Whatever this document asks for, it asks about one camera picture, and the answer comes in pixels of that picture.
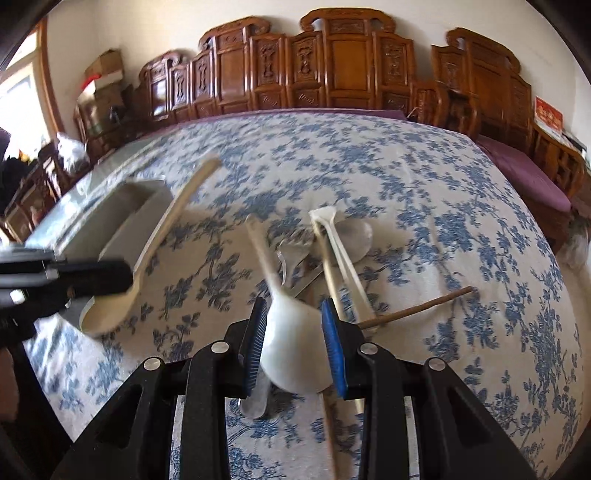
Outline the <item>person's left hand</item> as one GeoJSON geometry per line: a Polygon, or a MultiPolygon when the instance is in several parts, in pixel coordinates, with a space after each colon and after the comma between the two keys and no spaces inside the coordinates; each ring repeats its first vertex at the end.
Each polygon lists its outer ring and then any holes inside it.
{"type": "Polygon", "coordinates": [[[19,391],[13,357],[8,349],[0,351],[0,419],[14,421],[19,404],[19,391]]]}

